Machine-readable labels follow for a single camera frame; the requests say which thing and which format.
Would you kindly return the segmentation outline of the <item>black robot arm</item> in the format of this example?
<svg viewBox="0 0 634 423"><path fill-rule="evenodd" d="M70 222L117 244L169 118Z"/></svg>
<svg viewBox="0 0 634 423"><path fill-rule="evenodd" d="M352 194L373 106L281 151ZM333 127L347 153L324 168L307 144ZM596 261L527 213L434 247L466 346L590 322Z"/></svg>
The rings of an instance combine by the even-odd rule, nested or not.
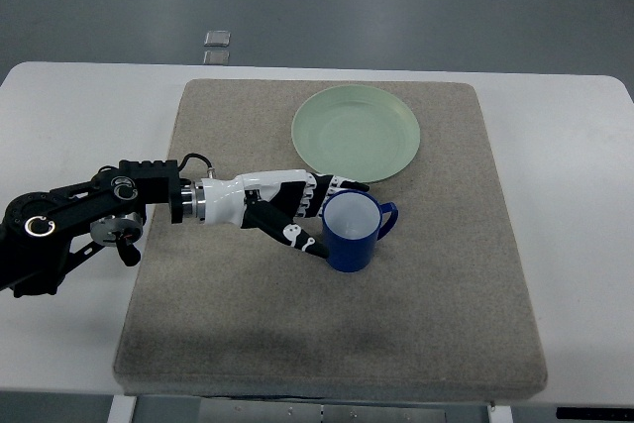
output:
<svg viewBox="0 0 634 423"><path fill-rule="evenodd" d="M165 204L174 223L195 211L182 160L105 165L88 181L23 194L1 221L1 286L14 296L54 295L65 277L105 248L126 266L141 260L150 205Z"/></svg>

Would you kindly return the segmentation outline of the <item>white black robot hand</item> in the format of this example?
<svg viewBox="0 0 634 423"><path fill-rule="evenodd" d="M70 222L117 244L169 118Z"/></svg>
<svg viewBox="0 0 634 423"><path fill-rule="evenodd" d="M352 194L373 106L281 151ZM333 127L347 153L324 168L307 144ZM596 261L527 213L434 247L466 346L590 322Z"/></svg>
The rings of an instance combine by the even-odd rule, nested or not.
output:
<svg viewBox="0 0 634 423"><path fill-rule="evenodd" d="M246 173L229 180L203 178L195 185L197 215L204 224L256 228L283 245L322 259L329 257L326 246L295 220L321 216L327 199L347 190L368 192L370 187L305 169Z"/></svg>

